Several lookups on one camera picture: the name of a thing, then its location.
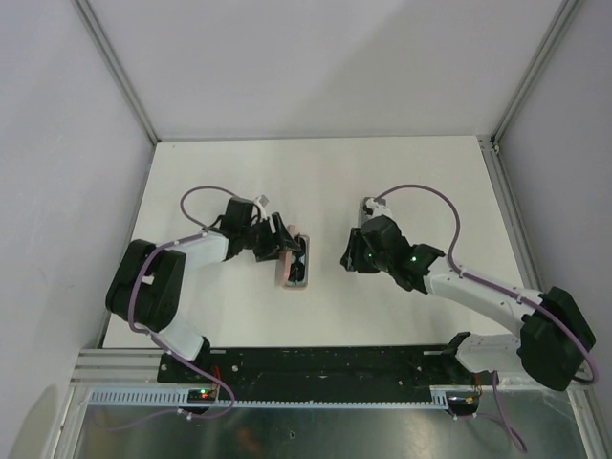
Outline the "pink glasses case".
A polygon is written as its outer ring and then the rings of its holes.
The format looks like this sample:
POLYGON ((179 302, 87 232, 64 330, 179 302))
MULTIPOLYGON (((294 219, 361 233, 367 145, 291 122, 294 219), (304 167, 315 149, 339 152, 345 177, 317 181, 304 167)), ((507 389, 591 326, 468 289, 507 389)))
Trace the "pink glasses case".
POLYGON ((288 226, 288 232, 300 250, 284 251, 279 255, 275 265, 274 285, 291 291, 304 290, 309 279, 310 238, 299 233, 294 225, 288 226))

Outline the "brown thin-frame glasses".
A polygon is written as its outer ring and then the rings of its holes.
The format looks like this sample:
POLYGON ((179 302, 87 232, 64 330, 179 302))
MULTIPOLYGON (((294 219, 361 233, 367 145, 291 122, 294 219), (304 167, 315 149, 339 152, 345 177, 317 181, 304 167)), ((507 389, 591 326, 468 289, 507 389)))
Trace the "brown thin-frame glasses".
POLYGON ((293 259, 288 277, 288 280, 294 284, 302 282, 306 275, 306 241, 302 236, 298 236, 296 242, 299 244, 300 250, 293 252, 293 259))

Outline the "blue-grey glasses case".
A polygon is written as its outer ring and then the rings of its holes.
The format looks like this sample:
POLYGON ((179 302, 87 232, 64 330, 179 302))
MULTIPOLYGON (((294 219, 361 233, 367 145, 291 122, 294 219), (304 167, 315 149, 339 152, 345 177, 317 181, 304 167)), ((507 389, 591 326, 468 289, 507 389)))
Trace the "blue-grey glasses case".
POLYGON ((367 221, 377 216, 378 203, 374 197, 361 199, 358 212, 358 227, 362 227, 367 221))

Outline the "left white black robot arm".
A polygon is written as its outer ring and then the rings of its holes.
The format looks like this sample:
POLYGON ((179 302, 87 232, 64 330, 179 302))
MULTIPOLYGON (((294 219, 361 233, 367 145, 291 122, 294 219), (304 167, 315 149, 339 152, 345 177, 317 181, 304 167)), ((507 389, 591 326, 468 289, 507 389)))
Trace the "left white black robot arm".
POLYGON ((145 334, 179 358, 189 381, 211 370, 208 340, 179 315, 185 273, 231 260, 248 250, 258 262, 300 252, 280 215, 270 216, 254 201, 232 197, 211 227, 156 245, 135 239, 128 245, 105 298, 106 309, 135 333, 145 334))

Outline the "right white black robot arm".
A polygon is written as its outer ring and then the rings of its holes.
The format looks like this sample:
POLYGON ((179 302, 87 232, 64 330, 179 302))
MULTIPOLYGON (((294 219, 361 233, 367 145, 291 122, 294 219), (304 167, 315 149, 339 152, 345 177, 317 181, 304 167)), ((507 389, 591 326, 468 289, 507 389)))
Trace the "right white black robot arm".
POLYGON ((340 264, 348 272, 387 273, 407 292, 454 301, 506 329, 504 335, 453 339, 456 351, 441 359, 442 374, 451 383, 464 383, 474 373, 522 368, 543 386, 563 391, 596 342, 565 290, 553 287, 543 293, 503 286, 455 270, 448 254, 410 244, 386 216, 351 229, 340 264))

